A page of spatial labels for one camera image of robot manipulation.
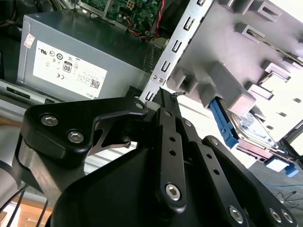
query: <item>power supply label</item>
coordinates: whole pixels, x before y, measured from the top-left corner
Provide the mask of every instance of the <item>power supply label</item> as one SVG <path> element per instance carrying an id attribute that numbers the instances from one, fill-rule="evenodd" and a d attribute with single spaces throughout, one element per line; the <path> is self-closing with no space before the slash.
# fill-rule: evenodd
<path id="1" fill-rule="evenodd" d="M 37 41 L 33 75 L 90 99 L 98 97 L 107 71 Z"/>

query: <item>power supply unit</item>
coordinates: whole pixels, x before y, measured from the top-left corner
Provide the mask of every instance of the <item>power supply unit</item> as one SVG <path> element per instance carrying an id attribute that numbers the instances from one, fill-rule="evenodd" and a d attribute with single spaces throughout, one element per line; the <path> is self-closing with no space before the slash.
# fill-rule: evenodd
<path id="1" fill-rule="evenodd" d="M 81 11 L 25 15 L 18 85 L 62 101 L 143 89 L 162 50 Z"/>

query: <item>red wire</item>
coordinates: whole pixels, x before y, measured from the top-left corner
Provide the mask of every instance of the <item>red wire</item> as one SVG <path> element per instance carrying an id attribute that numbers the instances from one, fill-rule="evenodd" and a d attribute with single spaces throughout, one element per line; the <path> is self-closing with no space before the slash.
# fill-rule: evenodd
<path id="1" fill-rule="evenodd" d="M 158 21 L 157 21 L 157 29 L 156 29 L 156 35 L 158 35 L 158 30 L 159 30 L 159 27 L 160 27 L 160 21 L 161 21 L 161 18 L 162 18 L 162 10 L 164 8 L 164 4 L 165 4 L 165 0 L 162 0 L 162 4 L 161 4 L 161 8 L 159 10 L 159 13 L 158 13 Z"/>

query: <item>bolt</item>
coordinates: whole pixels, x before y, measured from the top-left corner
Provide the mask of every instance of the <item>bolt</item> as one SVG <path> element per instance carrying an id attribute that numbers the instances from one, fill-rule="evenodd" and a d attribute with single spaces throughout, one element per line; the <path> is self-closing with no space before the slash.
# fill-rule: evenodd
<path id="1" fill-rule="evenodd" d="M 283 214 L 284 218 L 285 218 L 287 221 L 289 221 L 290 223 L 293 223 L 293 222 L 294 222 L 293 219 L 292 219 L 292 217 L 291 217 L 285 210 L 281 210 L 281 211 L 282 211 L 282 214 Z"/>
<path id="2" fill-rule="evenodd" d="M 164 113 L 168 116 L 168 117 L 170 117 L 171 116 L 171 114 L 170 114 L 170 112 L 168 112 L 168 111 L 164 111 Z"/>
<path id="3" fill-rule="evenodd" d="M 143 109 L 143 108 L 144 108 L 144 106 L 141 105 L 140 103 L 136 103 L 136 106 L 137 106 L 139 109 Z"/>
<path id="4" fill-rule="evenodd" d="M 244 222 L 243 216 L 234 206 L 229 206 L 229 213 L 231 217 L 239 224 Z"/>
<path id="5" fill-rule="evenodd" d="M 70 133 L 68 133 L 67 136 L 70 142 L 73 143 L 81 143 L 82 141 L 84 141 L 84 136 L 81 132 L 78 131 L 71 131 Z"/>
<path id="6" fill-rule="evenodd" d="M 273 218 L 274 218 L 277 222 L 279 222 L 279 223 L 282 222 L 280 216 L 279 216 L 273 209 L 269 209 L 269 211 L 270 211 L 270 213 L 271 213 L 271 216 L 273 216 Z"/>
<path id="7" fill-rule="evenodd" d="M 211 138 L 210 141 L 214 144 L 214 145 L 218 145 L 218 141 L 214 138 Z"/>
<path id="8" fill-rule="evenodd" d="M 180 197 L 181 197 L 180 191 L 179 191 L 179 189 L 175 185 L 169 183 L 168 185 L 166 185 L 165 191 L 166 191 L 166 194 L 172 200 L 174 200 L 174 201 L 180 200 Z"/>
<path id="9" fill-rule="evenodd" d="M 44 115 L 41 117 L 41 122 L 46 126 L 55 126 L 58 124 L 58 119 L 52 115 Z"/>
<path id="10" fill-rule="evenodd" d="M 191 124 L 188 120 L 185 120 L 184 122 L 185 122 L 185 124 L 186 124 L 187 126 L 189 126 L 189 127 L 192 126 L 192 124 Z"/>

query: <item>motherboard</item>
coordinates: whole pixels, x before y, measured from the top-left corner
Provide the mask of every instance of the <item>motherboard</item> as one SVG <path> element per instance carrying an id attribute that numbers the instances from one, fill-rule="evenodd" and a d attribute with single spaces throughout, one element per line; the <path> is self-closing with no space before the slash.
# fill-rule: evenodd
<path id="1" fill-rule="evenodd" d="M 82 0 L 82 2 L 104 11 L 107 0 Z M 112 0 L 106 18 L 116 21 L 137 34 L 147 35 L 161 7 L 162 0 Z"/>

